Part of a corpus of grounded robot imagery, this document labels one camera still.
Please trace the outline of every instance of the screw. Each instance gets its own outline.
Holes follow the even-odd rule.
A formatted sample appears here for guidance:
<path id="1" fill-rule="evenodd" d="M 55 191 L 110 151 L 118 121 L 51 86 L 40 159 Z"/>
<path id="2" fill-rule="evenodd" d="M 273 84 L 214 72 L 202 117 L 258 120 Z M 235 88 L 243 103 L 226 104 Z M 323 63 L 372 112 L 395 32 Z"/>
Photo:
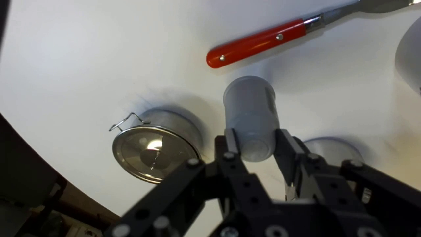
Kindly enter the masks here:
<path id="1" fill-rule="evenodd" d="M 353 161 L 351 161 L 351 165 L 355 167 L 364 167 L 365 163 L 361 161 L 353 159 Z"/>
<path id="2" fill-rule="evenodd" d="M 233 153 L 224 153 L 224 158 L 226 159 L 232 159 L 232 158 L 235 158 L 235 154 Z"/>
<path id="3" fill-rule="evenodd" d="M 190 159 L 187 161 L 187 163 L 189 163 L 190 166 L 198 166 L 198 165 L 199 165 L 199 159 L 197 159 L 197 158 L 190 158 Z"/>
<path id="4" fill-rule="evenodd" d="M 277 34 L 277 41 L 282 41 L 285 36 L 282 33 Z"/>
<path id="5" fill-rule="evenodd" d="M 357 236 L 358 237 L 382 237 L 382 234 L 378 230 L 368 227 L 358 228 Z"/>
<path id="6" fill-rule="evenodd" d="M 265 230 L 266 237 L 289 237 L 289 232 L 286 228 L 280 225 L 272 225 Z"/>
<path id="7" fill-rule="evenodd" d="M 314 161 L 318 161 L 320 157 L 318 154 L 315 154 L 315 153 L 311 153 L 311 154 L 308 154 L 308 158 L 311 158 Z"/>
<path id="8" fill-rule="evenodd" d="M 222 237 L 239 237 L 239 230 L 232 227 L 227 227 L 222 230 Z"/>
<path id="9" fill-rule="evenodd" d="M 156 229 L 168 229 L 170 228 L 170 219 L 166 216 L 158 216 L 158 219 L 155 221 Z"/>
<path id="10" fill-rule="evenodd" d="M 131 233 L 131 227 L 127 224 L 115 227 L 112 234 L 114 237 L 127 237 Z"/>

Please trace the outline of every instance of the metal can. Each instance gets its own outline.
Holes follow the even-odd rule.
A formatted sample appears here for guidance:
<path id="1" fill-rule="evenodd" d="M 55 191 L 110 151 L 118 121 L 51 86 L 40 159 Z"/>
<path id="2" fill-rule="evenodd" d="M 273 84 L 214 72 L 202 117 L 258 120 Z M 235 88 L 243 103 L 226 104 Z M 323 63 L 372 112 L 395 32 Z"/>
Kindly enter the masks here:
<path id="1" fill-rule="evenodd" d="M 140 120 L 139 125 L 122 129 L 132 116 Z M 199 129 L 176 112 L 151 109 L 141 116 L 132 112 L 110 130 L 115 128 L 122 133 L 114 141 L 114 154 L 118 162 L 139 179 L 157 184 L 185 161 L 201 158 Z"/>

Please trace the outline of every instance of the round metal container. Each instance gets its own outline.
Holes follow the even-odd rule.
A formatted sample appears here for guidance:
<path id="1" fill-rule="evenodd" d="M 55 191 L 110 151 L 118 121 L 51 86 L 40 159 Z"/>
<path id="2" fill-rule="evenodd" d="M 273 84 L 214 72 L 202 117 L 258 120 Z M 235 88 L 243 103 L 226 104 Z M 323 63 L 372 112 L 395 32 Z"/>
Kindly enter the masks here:
<path id="1" fill-rule="evenodd" d="M 201 132 L 181 115 L 152 109 L 139 117 L 140 125 L 122 129 L 132 115 L 112 129 L 122 130 L 114 142 L 115 157 L 133 176 L 157 184 L 182 162 L 199 158 Z"/>

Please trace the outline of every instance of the gray cylindrical object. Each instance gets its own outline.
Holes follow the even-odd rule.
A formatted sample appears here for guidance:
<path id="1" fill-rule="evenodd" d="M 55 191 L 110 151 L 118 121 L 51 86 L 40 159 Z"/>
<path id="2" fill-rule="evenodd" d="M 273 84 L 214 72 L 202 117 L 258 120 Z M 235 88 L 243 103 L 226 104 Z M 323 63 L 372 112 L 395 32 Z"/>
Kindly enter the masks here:
<path id="1" fill-rule="evenodd" d="M 416 94 L 421 95 L 421 18 L 406 33 L 397 50 L 397 69 Z"/>
<path id="2" fill-rule="evenodd" d="M 227 128 L 235 129 L 245 161 L 260 162 L 274 154 L 280 126 L 276 92 L 257 76 L 232 82 L 224 95 Z"/>

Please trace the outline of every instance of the black mechanical part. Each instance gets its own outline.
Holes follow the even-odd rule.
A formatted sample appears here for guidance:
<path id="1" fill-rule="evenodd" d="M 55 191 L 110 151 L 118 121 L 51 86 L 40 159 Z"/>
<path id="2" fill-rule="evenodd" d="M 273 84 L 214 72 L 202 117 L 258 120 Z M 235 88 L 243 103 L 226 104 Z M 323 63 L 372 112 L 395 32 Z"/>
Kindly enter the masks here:
<path id="1" fill-rule="evenodd" d="M 277 163 L 295 187 L 297 201 L 274 203 L 258 176 L 248 173 L 241 154 L 232 153 L 236 136 L 230 141 L 219 136 L 214 163 L 181 165 L 106 236 L 116 236 L 114 230 L 122 227 L 130 227 L 126 236 L 183 236 L 211 199 L 219 199 L 224 217 L 211 233 L 218 237 L 419 234 L 419 191 L 364 163 L 330 166 L 287 130 L 274 136 Z"/>

